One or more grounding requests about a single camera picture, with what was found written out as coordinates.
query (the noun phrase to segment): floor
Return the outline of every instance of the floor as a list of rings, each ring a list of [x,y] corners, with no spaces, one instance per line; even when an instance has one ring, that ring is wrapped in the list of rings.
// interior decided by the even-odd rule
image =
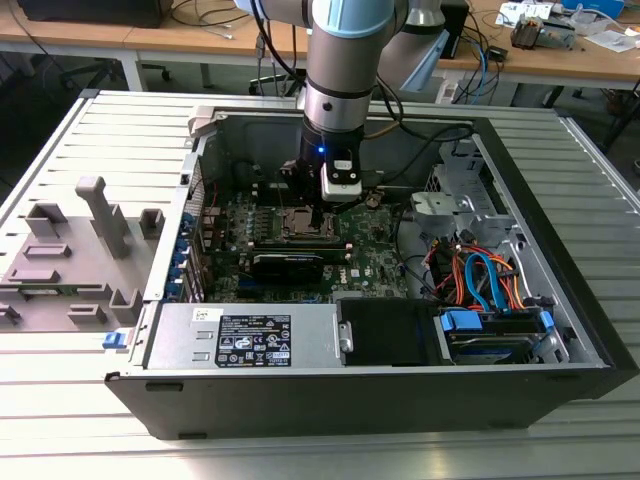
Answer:
[[[57,58],[64,69],[76,68],[91,63],[92,59]],[[25,78],[19,72],[12,75],[0,86],[0,201],[11,191],[24,173],[29,163],[38,154],[58,123],[73,104],[77,90],[66,91],[58,81],[59,70],[49,59],[34,59],[36,75]],[[165,82],[158,71],[147,72],[147,83],[151,91],[247,94],[248,82],[255,77],[255,68],[241,66],[211,67],[213,89],[201,85],[198,65],[167,64],[173,79]],[[90,80],[89,75],[77,77],[82,86]],[[126,90],[123,80],[106,79],[101,88]],[[273,94],[272,86],[265,86],[267,95]],[[434,101],[437,83],[427,89],[421,101]],[[544,97],[542,87],[527,85],[521,87],[518,106],[539,106]],[[556,102],[556,108],[567,111],[595,141],[603,138],[613,117],[606,112],[606,100],[599,90],[584,90],[581,99],[571,96],[572,89],[565,92]],[[617,140],[608,154],[609,160],[618,168],[631,186],[640,188],[640,176],[633,171],[633,162],[638,158],[636,149],[640,147],[640,122],[634,122]]]

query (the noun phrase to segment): aluminum extrusion table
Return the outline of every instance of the aluminum extrusion table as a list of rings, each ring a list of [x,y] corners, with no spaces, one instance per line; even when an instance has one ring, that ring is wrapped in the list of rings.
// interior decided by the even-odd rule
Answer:
[[[167,208],[190,151],[193,106],[234,97],[100,92],[72,107],[0,208],[0,271],[29,228],[35,201],[86,215],[78,178],[102,175],[125,215]],[[293,100],[256,99],[256,106]],[[640,362],[640,199],[568,118],[549,110],[408,104],[408,113],[491,119]],[[374,110],[384,111],[382,105]],[[0,465],[23,478],[640,478],[640,379],[573,402],[528,430],[374,437],[163,442],[103,385],[126,356],[103,334],[0,334]]]

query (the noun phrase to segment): warning label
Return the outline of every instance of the warning label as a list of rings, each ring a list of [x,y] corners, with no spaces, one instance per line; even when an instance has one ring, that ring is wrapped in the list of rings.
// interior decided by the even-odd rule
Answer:
[[[220,317],[216,365],[290,367],[289,315],[224,315]]]

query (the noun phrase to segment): computer tower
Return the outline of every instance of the computer tower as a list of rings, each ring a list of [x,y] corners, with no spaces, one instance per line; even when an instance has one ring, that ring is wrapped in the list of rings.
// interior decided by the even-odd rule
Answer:
[[[112,23],[157,28],[173,0],[18,0],[33,21]]]
[[[449,40],[440,58],[455,58],[464,22],[469,14],[469,5],[465,0],[442,0],[440,9],[445,18],[444,28],[449,32]]]

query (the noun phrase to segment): office chair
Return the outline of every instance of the office chair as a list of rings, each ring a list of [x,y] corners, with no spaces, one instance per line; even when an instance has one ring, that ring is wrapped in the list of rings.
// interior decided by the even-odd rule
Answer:
[[[171,72],[167,70],[167,67],[163,67],[162,65],[151,65],[148,63],[143,63],[142,68],[144,68],[145,70],[161,70],[162,79],[165,82],[171,81]],[[62,88],[64,88],[65,90],[72,90],[74,87],[74,83],[71,79],[77,75],[84,75],[85,73],[95,73],[93,78],[87,84],[86,88],[97,88],[100,82],[107,76],[111,81],[114,81],[116,78],[126,80],[124,69],[122,68],[122,64],[119,61],[97,58],[96,62],[91,65],[87,65],[86,67],[74,68],[73,70],[69,70],[65,73],[60,74],[60,85],[62,85]]]

